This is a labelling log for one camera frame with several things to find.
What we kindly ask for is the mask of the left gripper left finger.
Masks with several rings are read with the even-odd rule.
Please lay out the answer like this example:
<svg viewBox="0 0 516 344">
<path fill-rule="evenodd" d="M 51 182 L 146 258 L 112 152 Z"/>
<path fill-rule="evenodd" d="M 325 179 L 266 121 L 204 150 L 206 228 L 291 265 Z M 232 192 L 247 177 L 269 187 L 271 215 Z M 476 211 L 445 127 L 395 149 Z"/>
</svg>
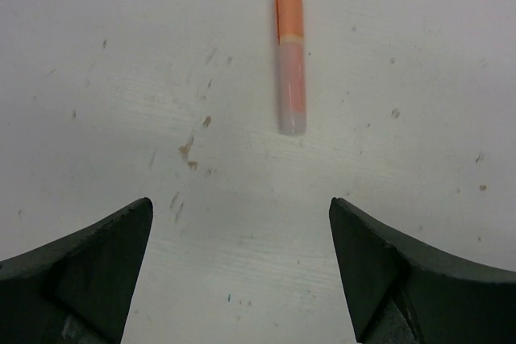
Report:
<svg viewBox="0 0 516 344">
<path fill-rule="evenodd" d="M 1 262 L 3 343 L 120 343 L 152 228 L 144 197 Z"/>
</svg>

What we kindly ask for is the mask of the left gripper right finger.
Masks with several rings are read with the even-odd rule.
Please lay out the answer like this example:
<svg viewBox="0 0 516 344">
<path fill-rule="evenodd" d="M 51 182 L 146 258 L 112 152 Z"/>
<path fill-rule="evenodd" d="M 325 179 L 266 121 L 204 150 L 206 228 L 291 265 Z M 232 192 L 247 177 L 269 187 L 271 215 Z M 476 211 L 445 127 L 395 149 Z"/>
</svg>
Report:
<svg viewBox="0 0 516 344">
<path fill-rule="evenodd" d="M 515 274 L 448 254 L 335 198 L 331 233 L 358 343 L 513 343 Z"/>
</svg>

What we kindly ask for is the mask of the orange highlighter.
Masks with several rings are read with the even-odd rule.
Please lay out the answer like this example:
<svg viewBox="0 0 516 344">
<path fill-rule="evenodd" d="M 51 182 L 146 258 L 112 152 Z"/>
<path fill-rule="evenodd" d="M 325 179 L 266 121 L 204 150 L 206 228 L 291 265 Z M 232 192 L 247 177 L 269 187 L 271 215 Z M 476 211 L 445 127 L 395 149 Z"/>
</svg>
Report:
<svg viewBox="0 0 516 344">
<path fill-rule="evenodd" d="M 275 0 L 278 41 L 278 102 L 282 133 L 306 132 L 303 0 Z"/>
</svg>

